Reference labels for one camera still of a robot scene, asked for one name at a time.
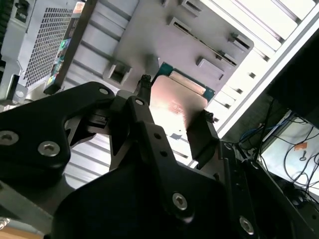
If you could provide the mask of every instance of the black cable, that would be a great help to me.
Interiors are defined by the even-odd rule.
[[[273,108],[273,104],[274,104],[274,101],[275,99],[273,99],[269,105],[269,108],[268,108],[268,111],[267,111],[267,115],[266,115],[266,118],[265,118],[265,121],[263,123],[263,131],[260,135],[260,139],[259,139],[259,147],[257,148],[257,152],[255,154],[255,157],[254,157],[254,161],[256,162],[257,161],[257,158],[258,158],[258,154],[260,153],[261,151],[261,147],[263,146],[263,139],[264,139],[264,135],[265,135],[265,132],[266,132],[266,126],[267,126],[267,123],[268,123],[268,119],[269,119],[269,115],[271,113],[271,109]]]
[[[285,139],[283,139],[283,138],[280,138],[279,136],[276,136],[276,135],[271,135],[270,137],[278,138],[278,139],[280,139],[280,140],[282,140],[282,141],[284,141],[284,142],[286,142],[286,143],[288,143],[288,144],[291,144],[291,145],[293,145],[293,146],[296,145],[295,143],[291,143],[291,142],[289,142],[289,141],[287,141],[287,140],[285,140]]]
[[[301,143],[304,143],[305,141],[307,141],[307,140],[310,139],[310,138],[308,138],[308,137],[309,137],[309,135],[311,134],[311,132],[313,131],[313,129],[314,129],[314,127],[311,128],[311,130],[309,131],[309,133],[307,134],[307,136],[306,136],[306,138],[305,138],[304,140],[302,140],[302,141],[300,141],[299,143],[293,145],[293,146],[287,151],[287,153],[286,153],[286,155],[285,155],[285,158],[284,158],[284,170],[285,170],[286,175],[287,175],[292,181],[294,181],[294,178],[292,178],[292,177],[289,175],[289,173],[288,173],[288,171],[287,171],[287,167],[286,167],[287,156],[288,156],[289,152],[290,152],[296,145],[301,144]]]
[[[307,194],[315,203],[319,204],[319,202],[313,196],[311,196],[311,194],[309,192],[306,192],[303,189],[299,189],[299,190],[304,192],[305,194]]]
[[[312,180],[312,178],[313,178],[313,176],[314,176],[316,170],[317,170],[318,167],[319,167],[319,163],[316,162],[316,158],[317,158],[318,155],[319,155],[319,153],[317,153],[317,154],[314,156],[315,167],[314,167],[314,169],[313,169],[313,171],[312,171],[312,173],[311,173],[311,175],[310,175],[310,177],[309,177],[309,180],[308,180],[308,183],[307,183],[307,186],[306,186],[306,191],[307,191],[307,190],[309,191],[310,182],[311,182],[311,180]]]

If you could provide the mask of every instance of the wire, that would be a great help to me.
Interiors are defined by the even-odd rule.
[[[280,139],[280,140],[282,140],[282,141],[284,141],[284,142],[286,142],[286,143],[288,143],[288,144],[291,144],[291,145],[293,145],[293,146],[296,145],[295,143],[291,143],[291,142],[289,142],[289,141],[287,141],[287,140],[285,140],[285,139],[283,139],[283,138],[280,138],[280,137],[278,137],[278,136],[276,136],[276,135],[271,135],[270,137],[278,138],[278,139]]]
[[[307,194],[315,203],[319,204],[319,202],[313,197],[311,196],[311,194],[303,189],[299,189],[300,191],[304,192],[305,194]]]
[[[263,139],[264,139],[264,136],[265,136],[265,132],[266,132],[266,125],[268,123],[268,120],[269,120],[269,116],[270,116],[270,113],[271,113],[271,109],[273,108],[273,105],[274,105],[274,101],[275,99],[273,99],[271,101],[271,103],[269,104],[269,108],[268,108],[268,111],[267,111],[267,115],[266,115],[266,118],[265,118],[265,121],[263,123],[264,127],[263,127],[263,131],[260,135],[260,139],[259,139],[259,147],[257,148],[257,152],[255,154],[255,157],[254,157],[254,161],[257,161],[257,158],[258,158],[258,154],[260,153],[261,151],[261,148],[263,146]]]
[[[286,166],[287,156],[288,156],[289,152],[290,152],[296,145],[301,144],[301,143],[304,143],[305,141],[309,140],[308,137],[309,137],[309,135],[311,134],[311,132],[313,131],[313,129],[314,129],[314,127],[311,128],[311,130],[309,131],[309,133],[307,134],[307,136],[306,136],[306,138],[305,138],[304,140],[300,141],[300,142],[297,143],[297,144],[294,144],[290,149],[288,149],[288,151],[287,151],[287,153],[286,153],[286,155],[285,155],[285,158],[284,158],[284,170],[285,170],[286,175],[287,175],[292,181],[294,181],[294,178],[292,178],[292,177],[289,175],[288,171],[287,171],[287,166]]]
[[[307,162],[306,162],[306,164],[305,164],[303,170],[300,172],[300,174],[299,174],[295,179],[293,179],[293,178],[289,175],[289,173],[288,173],[288,171],[287,171],[287,167],[286,167],[286,162],[287,162],[287,156],[288,156],[289,152],[290,152],[296,145],[301,144],[301,143],[304,143],[305,141],[310,140],[310,139],[313,139],[313,138],[315,138],[315,137],[317,137],[317,136],[319,135],[319,133],[318,133],[318,134],[316,134],[316,135],[314,135],[314,136],[312,136],[312,137],[309,137],[310,134],[311,134],[311,132],[313,131],[313,129],[314,129],[314,127],[312,127],[312,129],[311,129],[310,132],[307,134],[307,136],[306,136],[306,138],[305,138],[304,140],[302,140],[301,142],[299,142],[299,143],[297,143],[297,144],[293,144],[293,146],[287,151],[287,153],[286,153],[286,155],[285,155],[285,158],[284,158],[284,170],[285,170],[286,175],[293,181],[293,183],[296,183],[296,184],[298,184],[298,185],[301,185],[301,186],[306,187],[306,190],[309,190],[309,188],[314,188],[313,186],[314,186],[315,184],[319,183],[319,181],[318,181],[318,182],[314,182],[314,183],[311,184],[311,180],[312,180],[312,178],[313,178],[313,176],[314,176],[314,174],[315,174],[315,171],[316,171],[316,170],[318,169],[318,167],[319,167],[319,163],[316,162],[316,158],[319,156],[319,153],[317,153],[317,154],[311,156],[311,157],[307,160]],[[305,173],[305,170],[306,170],[306,168],[307,168],[307,166],[308,166],[308,164],[309,164],[309,162],[310,162],[311,159],[314,159],[314,162],[315,162],[315,165],[316,165],[316,166],[314,167],[314,169],[313,169],[313,171],[312,171],[312,173],[311,173],[311,176],[309,177],[309,176]],[[302,175],[306,175],[306,176],[307,176],[307,182],[306,182],[306,184],[302,184],[302,183],[297,182],[297,180],[298,180]]]

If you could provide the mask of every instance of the metal bracket slot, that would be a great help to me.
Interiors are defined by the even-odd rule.
[[[201,9],[197,5],[195,5],[193,2],[191,2],[190,0],[183,0],[181,5],[184,8],[186,8],[188,11],[193,13],[195,16],[199,16],[199,14],[201,12]]]
[[[116,62],[111,65],[109,70],[106,70],[107,78],[122,85],[132,72],[132,68],[121,62]]]
[[[238,47],[242,51],[249,50],[250,46],[244,37],[234,33],[231,35],[232,38],[229,41],[233,43],[234,46]]]
[[[184,23],[182,23],[180,20],[178,20],[176,17],[173,17],[173,19],[170,21],[169,23],[170,26],[175,26],[177,27],[179,30],[182,30],[183,32],[185,32],[186,34],[190,34],[191,32],[191,28],[189,28],[187,25],[185,25]]]
[[[177,27],[179,30],[183,31],[184,33],[190,35],[191,37],[193,37],[195,40],[199,41],[200,43],[202,43],[204,46],[206,46],[207,48],[209,48],[214,54],[216,54],[216,58],[218,59],[222,59],[223,61],[227,62],[228,64],[230,64],[231,66],[237,66],[237,63],[234,62],[234,60],[232,60],[232,57],[228,57],[224,56],[223,54],[220,54],[220,52],[214,50],[213,48],[211,48],[210,46],[208,46],[205,42],[203,42],[202,40],[200,40],[198,37],[194,36],[193,34],[191,34],[191,28],[188,27],[187,25],[185,25],[184,23],[182,23],[180,20],[178,20],[176,17],[173,17],[173,19],[170,21],[169,26],[175,26]]]
[[[219,52],[220,55],[218,55],[216,58],[222,62],[225,62],[225,63],[231,63],[232,66],[237,66],[237,63],[235,62],[235,59],[232,58],[230,55],[226,54],[225,52],[223,51],[220,51]]]

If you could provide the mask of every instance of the perforated metal panel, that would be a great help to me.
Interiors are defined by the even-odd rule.
[[[59,45],[72,15],[71,9],[50,8],[44,13],[34,49],[25,72],[26,86],[31,86],[52,70]]]

